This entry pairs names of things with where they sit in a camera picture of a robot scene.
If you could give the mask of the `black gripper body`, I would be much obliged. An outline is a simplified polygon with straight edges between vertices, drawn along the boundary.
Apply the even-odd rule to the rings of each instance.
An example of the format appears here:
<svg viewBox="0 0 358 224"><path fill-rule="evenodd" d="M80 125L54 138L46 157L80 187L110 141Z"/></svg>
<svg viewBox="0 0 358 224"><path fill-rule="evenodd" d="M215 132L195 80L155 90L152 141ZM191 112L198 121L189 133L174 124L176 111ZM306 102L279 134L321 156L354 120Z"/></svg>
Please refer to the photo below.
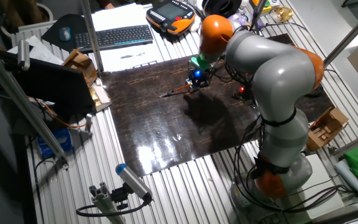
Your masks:
<svg viewBox="0 0 358 224"><path fill-rule="evenodd" d="M212 74L209 70L203 71L198 68L189 68L187 83L196 87L199 87L202 83L206 83L207 87L211 82L211 76Z"/></svg>

